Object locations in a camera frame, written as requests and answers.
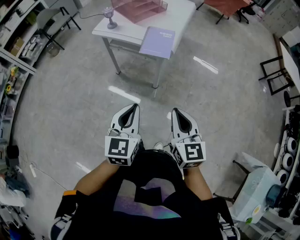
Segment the white desk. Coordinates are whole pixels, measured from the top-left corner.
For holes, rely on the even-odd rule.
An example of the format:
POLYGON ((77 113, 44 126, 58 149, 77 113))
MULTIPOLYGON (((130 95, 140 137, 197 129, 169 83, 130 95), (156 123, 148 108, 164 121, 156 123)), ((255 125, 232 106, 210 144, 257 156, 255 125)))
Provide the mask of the white desk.
POLYGON ((294 61, 290 47, 300 43, 300 26, 296 26, 281 37, 280 48, 283 56, 283 64, 293 81, 296 89, 300 93, 300 70, 294 61))

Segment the black round stand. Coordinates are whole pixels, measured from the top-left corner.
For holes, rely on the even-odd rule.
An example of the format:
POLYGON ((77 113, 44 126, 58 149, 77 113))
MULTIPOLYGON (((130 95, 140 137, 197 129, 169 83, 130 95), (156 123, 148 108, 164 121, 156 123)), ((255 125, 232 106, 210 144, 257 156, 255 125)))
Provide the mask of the black round stand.
POLYGON ((300 95, 294 96, 294 97, 290 97, 290 94, 288 91, 284 91, 284 101, 285 101, 285 105, 286 107, 291 107, 291 101, 293 99, 296 98, 300 98, 300 95))

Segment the person's right forearm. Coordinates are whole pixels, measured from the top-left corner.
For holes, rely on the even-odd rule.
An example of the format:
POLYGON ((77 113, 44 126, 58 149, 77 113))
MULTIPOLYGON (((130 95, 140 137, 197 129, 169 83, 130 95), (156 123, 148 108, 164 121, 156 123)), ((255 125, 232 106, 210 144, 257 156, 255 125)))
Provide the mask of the person's right forearm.
POLYGON ((200 200, 205 201, 213 198, 212 192, 206 183, 199 167, 183 169, 184 182, 186 186, 199 197, 200 200))

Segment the white shelving unit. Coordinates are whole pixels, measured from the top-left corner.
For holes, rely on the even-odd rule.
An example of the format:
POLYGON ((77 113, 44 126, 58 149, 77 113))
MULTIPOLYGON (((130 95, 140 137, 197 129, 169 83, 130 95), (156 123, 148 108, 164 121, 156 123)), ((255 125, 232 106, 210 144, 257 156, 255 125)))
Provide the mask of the white shelving unit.
POLYGON ((11 130, 20 95, 26 81, 36 73, 34 67, 47 44, 37 27, 37 15, 47 8, 44 0, 3 0, 0 2, 0 146, 10 143, 11 130), (14 56, 10 47, 20 37, 24 44, 14 56), (11 68, 19 67, 17 77, 11 68), (10 84, 10 94, 5 93, 10 84))

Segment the black box device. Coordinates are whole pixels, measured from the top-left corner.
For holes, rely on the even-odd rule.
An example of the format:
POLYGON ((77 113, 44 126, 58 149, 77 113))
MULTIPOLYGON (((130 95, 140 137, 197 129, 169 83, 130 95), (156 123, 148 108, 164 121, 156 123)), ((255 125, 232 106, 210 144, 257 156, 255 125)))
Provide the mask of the black box device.
POLYGON ((17 145, 7 146, 7 163, 9 167, 19 165, 19 148, 17 145))

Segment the chair with floral cushion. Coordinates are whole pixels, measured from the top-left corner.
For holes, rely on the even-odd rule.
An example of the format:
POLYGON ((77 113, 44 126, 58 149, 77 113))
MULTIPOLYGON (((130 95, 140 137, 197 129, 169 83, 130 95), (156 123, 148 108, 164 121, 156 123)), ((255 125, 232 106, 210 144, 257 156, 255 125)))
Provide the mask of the chair with floral cushion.
POLYGON ((251 223, 255 224, 268 209, 267 193, 273 185, 280 185, 280 180, 263 162, 245 152, 242 152, 242 155, 252 170, 247 175, 229 212, 234 220, 241 222, 251 220, 251 223))

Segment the cardboard box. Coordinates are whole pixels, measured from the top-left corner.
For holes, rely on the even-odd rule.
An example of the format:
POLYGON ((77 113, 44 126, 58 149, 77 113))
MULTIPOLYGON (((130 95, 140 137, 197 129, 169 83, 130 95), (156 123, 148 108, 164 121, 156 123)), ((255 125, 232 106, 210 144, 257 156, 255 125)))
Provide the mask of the cardboard box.
POLYGON ((24 44, 23 39, 20 38, 20 37, 17 37, 15 39, 14 43, 12 44, 12 46, 10 47, 10 53, 12 55, 16 56, 19 53, 19 51, 20 51, 21 47, 23 46, 23 44, 24 44))

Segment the purple spiral notebook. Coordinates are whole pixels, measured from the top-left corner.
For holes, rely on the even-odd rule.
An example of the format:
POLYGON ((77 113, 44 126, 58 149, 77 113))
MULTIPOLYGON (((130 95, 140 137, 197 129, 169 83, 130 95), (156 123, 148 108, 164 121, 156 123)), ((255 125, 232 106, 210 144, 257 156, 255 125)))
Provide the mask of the purple spiral notebook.
POLYGON ((139 53, 170 59, 175 31, 149 26, 139 53))

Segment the orange fabric chair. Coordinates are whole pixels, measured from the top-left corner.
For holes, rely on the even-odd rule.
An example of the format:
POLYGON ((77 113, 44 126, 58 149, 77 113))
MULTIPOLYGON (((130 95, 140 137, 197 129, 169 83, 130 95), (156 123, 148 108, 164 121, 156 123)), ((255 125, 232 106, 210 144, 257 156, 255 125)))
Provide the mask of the orange fabric chair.
POLYGON ((203 0, 203 3, 200 4, 196 10, 199 10, 203 4, 216 9, 221 13, 221 17, 216 22, 216 24, 218 24, 224 16, 227 16, 227 19, 229 19, 229 17, 236 13, 237 10, 246 7, 253 2, 251 2, 251 0, 203 0))

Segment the grey chair with black legs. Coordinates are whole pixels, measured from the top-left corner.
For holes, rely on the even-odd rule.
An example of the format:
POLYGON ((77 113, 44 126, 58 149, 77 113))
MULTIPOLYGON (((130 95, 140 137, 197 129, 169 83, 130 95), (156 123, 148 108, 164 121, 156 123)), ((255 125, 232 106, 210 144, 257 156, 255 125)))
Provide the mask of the grey chair with black legs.
POLYGON ((49 40, 49 42, 55 43, 62 50, 65 49, 55 40, 55 36, 65 25, 70 29, 69 21, 72 21, 75 26, 81 30, 65 7, 56 9, 45 8, 36 18, 37 29, 49 40))

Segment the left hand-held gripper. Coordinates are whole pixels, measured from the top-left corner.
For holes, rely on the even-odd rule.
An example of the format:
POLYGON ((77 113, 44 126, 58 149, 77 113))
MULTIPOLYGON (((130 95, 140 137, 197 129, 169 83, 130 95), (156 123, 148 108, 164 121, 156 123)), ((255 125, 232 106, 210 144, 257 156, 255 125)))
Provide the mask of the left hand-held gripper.
POLYGON ((112 117, 111 128, 105 136, 105 157, 108 163, 131 166, 138 150, 140 107, 138 104, 125 106, 112 117), (127 129, 131 134, 119 131, 127 129))

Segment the person's left forearm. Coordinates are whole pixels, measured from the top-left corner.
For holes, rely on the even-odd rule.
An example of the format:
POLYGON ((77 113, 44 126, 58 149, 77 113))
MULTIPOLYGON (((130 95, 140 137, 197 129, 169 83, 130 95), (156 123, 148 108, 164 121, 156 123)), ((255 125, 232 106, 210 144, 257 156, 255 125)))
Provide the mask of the person's left forearm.
POLYGON ((119 167, 119 165, 112 165, 105 160, 90 173, 82 177, 74 190, 85 195, 97 192, 118 171, 119 167))

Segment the person's black printed shirt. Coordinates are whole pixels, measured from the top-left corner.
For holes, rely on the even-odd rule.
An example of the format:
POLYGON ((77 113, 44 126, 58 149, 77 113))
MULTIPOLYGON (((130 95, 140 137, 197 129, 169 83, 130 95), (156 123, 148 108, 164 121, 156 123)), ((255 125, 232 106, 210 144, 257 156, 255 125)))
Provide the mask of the person's black printed shirt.
POLYGON ((91 195, 66 191, 51 240, 239 240, 224 199, 202 201, 162 150, 140 150, 91 195))

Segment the white round device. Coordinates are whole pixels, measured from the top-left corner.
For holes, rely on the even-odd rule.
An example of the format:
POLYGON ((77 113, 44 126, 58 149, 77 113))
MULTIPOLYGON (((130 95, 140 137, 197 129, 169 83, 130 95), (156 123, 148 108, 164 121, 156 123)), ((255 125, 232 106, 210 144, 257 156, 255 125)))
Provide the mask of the white round device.
POLYGON ((277 173, 277 178, 280 180, 282 186, 285 186, 287 184, 289 176, 290 176, 289 172, 286 171, 285 169, 281 169, 277 173))
POLYGON ((295 154, 297 149, 297 142, 294 138, 288 137, 286 140, 286 152, 289 152, 291 154, 295 154))
POLYGON ((286 152, 283 155, 282 158, 282 167, 286 170, 286 171, 291 171, 293 168, 293 164, 294 164, 294 157, 292 154, 286 152))

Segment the white table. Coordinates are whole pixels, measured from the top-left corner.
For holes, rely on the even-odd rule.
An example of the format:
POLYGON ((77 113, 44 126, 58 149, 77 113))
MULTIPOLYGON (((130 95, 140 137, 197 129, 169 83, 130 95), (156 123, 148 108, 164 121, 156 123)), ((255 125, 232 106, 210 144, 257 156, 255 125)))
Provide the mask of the white table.
POLYGON ((122 49, 131 53, 136 53, 144 57, 151 58, 157 62, 156 76, 153 80, 153 88, 158 87, 164 61, 166 59, 139 53, 141 44, 149 26, 175 31, 175 38, 171 56, 175 54, 178 45, 183 37, 190 20, 195 12, 195 3, 190 0, 163 0, 168 3, 167 10, 157 15, 146 18, 140 22, 133 23, 114 10, 112 20, 117 23, 117 27, 110 30, 107 28, 109 20, 104 19, 94 28, 92 33, 102 38, 104 45, 114 64, 116 74, 121 70, 113 54, 112 48, 122 49))

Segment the pink wire tray organizer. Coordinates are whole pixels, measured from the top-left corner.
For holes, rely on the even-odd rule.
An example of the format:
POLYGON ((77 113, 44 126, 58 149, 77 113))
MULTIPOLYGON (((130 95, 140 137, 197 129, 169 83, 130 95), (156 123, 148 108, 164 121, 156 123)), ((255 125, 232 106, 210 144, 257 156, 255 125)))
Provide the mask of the pink wire tray organizer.
POLYGON ((133 23, 165 12, 168 3, 163 0, 111 0, 116 12, 133 23))

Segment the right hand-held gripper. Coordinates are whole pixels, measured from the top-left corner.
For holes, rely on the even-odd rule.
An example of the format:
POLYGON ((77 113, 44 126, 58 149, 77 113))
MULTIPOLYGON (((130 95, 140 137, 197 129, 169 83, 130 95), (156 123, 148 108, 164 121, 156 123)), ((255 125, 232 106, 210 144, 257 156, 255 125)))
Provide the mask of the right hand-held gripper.
POLYGON ((171 121, 174 138, 172 139, 172 154, 179 168, 200 166, 206 161, 206 145, 202 141, 202 135, 199 134, 196 120, 187 112, 173 108, 171 121))

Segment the blue mug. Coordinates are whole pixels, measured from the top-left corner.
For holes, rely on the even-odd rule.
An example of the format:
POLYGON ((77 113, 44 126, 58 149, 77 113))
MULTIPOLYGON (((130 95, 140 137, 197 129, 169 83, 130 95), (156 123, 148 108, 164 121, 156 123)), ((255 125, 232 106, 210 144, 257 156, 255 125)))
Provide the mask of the blue mug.
POLYGON ((281 198, 285 195, 287 189, 283 186, 274 184, 266 195, 266 203, 270 208, 278 208, 281 198))

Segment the black metal frame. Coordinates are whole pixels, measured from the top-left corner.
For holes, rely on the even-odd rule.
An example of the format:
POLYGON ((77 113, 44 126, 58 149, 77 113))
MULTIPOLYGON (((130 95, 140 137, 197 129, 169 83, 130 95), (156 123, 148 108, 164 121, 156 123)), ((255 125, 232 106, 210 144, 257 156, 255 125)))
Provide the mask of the black metal frame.
POLYGON ((275 58, 263 61, 260 63, 260 67, 262 69, 263 72, 263 77, 259 78, 258 81, 261 80, 266 80, 268 83, 268 87, 270 90, 270 94, 273 96, 283 90, 286 90, 289 87, 293 87, 294 86, 294 82, 293 80, 288 80, 286 84, 284 84, 282 87, 278 88, 278 89, 273 89, 271 82, 277 78, 280 78, 281 76, 283 77, 290 77, 287 68, 285 67, 285 64, 283 63, 282 67, 279 67, 279 70, 272 72, 270 74, 267 74, 266 69, 265 69, 265 65, 273 63, 273 62, 284 62, 284 57, 283 55, 281 56, 277 56, 275 58))

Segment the white cluttered side shelf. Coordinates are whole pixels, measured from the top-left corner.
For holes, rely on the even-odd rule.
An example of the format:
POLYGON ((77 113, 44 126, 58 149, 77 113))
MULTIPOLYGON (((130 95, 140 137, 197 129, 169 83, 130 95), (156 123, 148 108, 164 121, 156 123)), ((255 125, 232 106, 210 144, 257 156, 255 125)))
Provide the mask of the white cluttered side shelf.
MULTIPOLYGON (((279 171, 283 170, 283 158, 284 154, 287 150, 288 145, 288 139, 292 137, 292 131, 291 131, 291 120, 290 120, 290 113, 294 112, 294 109, 297 109, 297 114, 299 115, 300 119, 300 105, 295 105, 291 107, 284 108, 283 111, 285 112, 285 124, 284 124, 284 131, 283 131, 283 137, 281 144, 274 149, 274 151, 277 151, 277 161, 274 167, 273 172, 275 174, 278 174, 279 171)), ((289 177, 286 178, 286 183, 284 184, 284 187, 287 189, 290 189, 290 186, 292 184, 292 181, 294 177, 298 177, 297 168, 300 163, 300 144, 297 146, 296 152, 294 154, 294 163, 292 165, 292 169, 289 170, 289 177)), ((269 212, 273 214, 275 217, 275 224, 279 226, 284 231, 288 232, 291 235, 291 239, 297 239, 300 236, 300 225, 294 225, 293 220, 296 218, 295 212, 300 206, 300 193, 296 195, 297 202, 293 206, 292 210, 289 211, 289 216, 284 218, 279 216, 280 208, 274 208, 270 209, 269 212)))

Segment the black office chair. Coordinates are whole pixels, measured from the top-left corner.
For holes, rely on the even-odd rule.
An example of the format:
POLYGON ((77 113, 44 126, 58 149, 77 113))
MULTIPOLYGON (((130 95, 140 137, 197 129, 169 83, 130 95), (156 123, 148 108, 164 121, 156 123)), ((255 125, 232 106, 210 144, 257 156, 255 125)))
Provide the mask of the black office chair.
POLYGON ((255 15, 255 11, 253 10, 252 6, 254 6, 256 3, 253 2, 250 5, 246 6, 246 7, 242 7, 239 10, 236 11, 238 17, 239 17, 239 22, 241 22, 242 18, 244 18, 246 20, 246 23, 249 24, 248 19, 244 16, 244 14, 248 14, 251 16, 255 15))

